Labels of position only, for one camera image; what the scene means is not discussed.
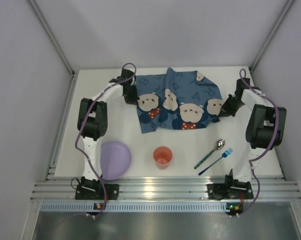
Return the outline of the blue bear print placemat cloth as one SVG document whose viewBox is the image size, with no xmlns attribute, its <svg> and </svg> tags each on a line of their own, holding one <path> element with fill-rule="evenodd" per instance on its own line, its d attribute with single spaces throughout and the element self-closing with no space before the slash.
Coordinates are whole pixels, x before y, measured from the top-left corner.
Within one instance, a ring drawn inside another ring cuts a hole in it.
<svg viewBox="0 0 301 240">
<path fill-rule="evenodd" d="M 219 87 L 199 71 L 138 75 L 137 116 L 143 134 L 158 128 L 204 129 L 219 122 L 224 101 Z"/>
</svg>

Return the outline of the orange plastic cup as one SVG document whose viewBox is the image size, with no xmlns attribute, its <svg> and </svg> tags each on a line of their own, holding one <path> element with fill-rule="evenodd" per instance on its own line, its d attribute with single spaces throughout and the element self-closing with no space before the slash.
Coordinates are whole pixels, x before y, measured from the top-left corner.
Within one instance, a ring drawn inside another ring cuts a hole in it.
<svg viewBox="0 0 301 240">
<path fill-rule="evenodd" d="M 166 170 L 173 159 L 173 153 L 168 147 L 159 146 L 153 152 L 153 159 L 158 169 Z"/>
</svg>

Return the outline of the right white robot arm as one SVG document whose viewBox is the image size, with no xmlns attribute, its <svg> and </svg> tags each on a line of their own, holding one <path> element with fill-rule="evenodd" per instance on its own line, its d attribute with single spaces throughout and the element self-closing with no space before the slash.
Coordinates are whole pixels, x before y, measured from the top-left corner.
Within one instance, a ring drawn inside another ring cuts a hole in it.
<svg viewBox="0 0 301 240">
<path fill-rule="evenodd" d="M 247 106 L 251 112 L 245 131 L 247 145 L 231 171 L 234 179 L 248 182 L 258 161 L 282 143 L 287 110 L 277 107 L 258 87 L 250 86 L 249 78 L 236 81 L 235 92 L 228 96 L 218 117 L 234 117 L 242 106 Z"/>
</svg>

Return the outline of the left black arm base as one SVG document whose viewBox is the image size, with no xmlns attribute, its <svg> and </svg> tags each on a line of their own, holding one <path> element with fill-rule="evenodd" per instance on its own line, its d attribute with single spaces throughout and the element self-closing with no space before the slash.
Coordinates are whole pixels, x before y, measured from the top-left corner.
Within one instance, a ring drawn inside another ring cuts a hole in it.
<svg viewBox="0 0 301 240">
<path fill-rule="evenodd" d="M 119 196 L 119 185 L 107 183 L 103 186 L 99 180 L 88 180 L 84 176 L 80 179 L 73 178 L 71 187 L 75 190 L 76 200 L 117 200 Z"/>
</svg>

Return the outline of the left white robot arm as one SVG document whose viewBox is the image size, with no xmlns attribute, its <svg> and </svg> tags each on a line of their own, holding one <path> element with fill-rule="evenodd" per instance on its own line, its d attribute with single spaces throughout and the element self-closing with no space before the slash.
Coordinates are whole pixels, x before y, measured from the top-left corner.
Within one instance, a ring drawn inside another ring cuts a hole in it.
<svg viewBox="0 0 301 240">
<path fill-rule="evenodd" d="M 102 175 L 100 150 L 108 129 L 108 104 L 121 97 L 127 105 L 138 104 L 136 71 L 123 68 L 120 76 L 111 79 L 105 89 L 80 101 L 75 148 L 84 155 L 83 176 L 90 181 L 99 181 Z"/>
</svg>

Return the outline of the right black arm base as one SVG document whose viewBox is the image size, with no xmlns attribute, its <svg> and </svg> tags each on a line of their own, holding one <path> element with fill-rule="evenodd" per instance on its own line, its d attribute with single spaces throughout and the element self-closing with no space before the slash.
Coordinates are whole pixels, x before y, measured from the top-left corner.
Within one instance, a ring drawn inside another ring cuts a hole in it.
<svg viewBox="0 0 301 240">
<path fill-rule="evenodd" d="M 254 198 L 251 183 L 234 179 L 231 174 L 224 177 L 223 183 L 211 183 L 207 185 L 208 198 L 210 200 L 245 200 Z"/>
</svg>

